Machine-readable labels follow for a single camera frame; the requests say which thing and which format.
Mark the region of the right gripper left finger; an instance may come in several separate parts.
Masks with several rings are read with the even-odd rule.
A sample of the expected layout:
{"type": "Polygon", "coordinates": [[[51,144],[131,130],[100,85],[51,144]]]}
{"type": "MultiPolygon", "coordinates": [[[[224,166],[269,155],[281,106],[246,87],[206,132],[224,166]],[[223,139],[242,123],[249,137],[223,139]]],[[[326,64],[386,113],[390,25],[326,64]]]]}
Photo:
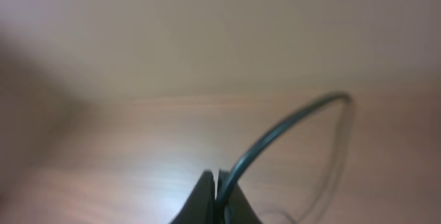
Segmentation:
{"type": "Polygon", "coordinates": [[[170,224],[213,224],[214,196],[214,175],[212,171],[205,170],[170,224]]]}

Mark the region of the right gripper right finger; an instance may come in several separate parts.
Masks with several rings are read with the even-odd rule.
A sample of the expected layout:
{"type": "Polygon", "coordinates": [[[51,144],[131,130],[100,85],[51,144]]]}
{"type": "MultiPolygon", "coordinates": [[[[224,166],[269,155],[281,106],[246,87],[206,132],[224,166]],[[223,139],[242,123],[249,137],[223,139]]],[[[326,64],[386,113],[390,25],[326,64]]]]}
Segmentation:
{"type": "Polygon", "coordinates": [[[223,209],[217,208],[217,223],[261,224],[238,184],[235,185],[223,209]]]}

